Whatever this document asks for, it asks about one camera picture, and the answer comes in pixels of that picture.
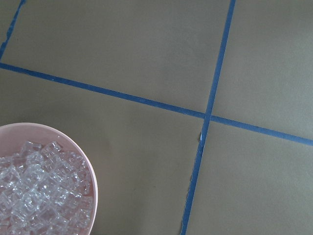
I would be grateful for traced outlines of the pink bowl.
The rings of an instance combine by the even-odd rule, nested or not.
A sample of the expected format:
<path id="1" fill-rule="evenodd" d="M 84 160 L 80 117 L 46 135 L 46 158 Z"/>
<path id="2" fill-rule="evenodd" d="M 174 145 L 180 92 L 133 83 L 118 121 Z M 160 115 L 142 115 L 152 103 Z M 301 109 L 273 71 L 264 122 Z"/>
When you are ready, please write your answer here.
<path id="1" fill-rule="evenodd" d="M 52 127 L 37 123 L 13 123 L 0 127 L 0 156 L 5 157 L 18 152 L 24 142 L 47 144 L 56 141 L 65 150 L 80 154 L 86 161 L 88 172 L 91 175 L 90 195 L 93 197 L 93 207 L 90 214 L 90 222 L 86 229 L 80 231 L 81 235 L 89 235 L 95 222 L 98 205 L 98 184 L 94 169 L 81 147 L 69 136 Z"/>

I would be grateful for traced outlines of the clear ice cubes pile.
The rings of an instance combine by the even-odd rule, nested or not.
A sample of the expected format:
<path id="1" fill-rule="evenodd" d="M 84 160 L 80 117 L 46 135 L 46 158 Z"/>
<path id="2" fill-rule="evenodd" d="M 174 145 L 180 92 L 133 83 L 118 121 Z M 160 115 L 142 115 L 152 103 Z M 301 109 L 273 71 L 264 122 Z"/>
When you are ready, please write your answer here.
<path id="1" fill-rule="evenodd" d="M 3 235 L 88 235 L 94 199 L 86 159 L 55 141 L 26 141 L 0 159 Z"/>

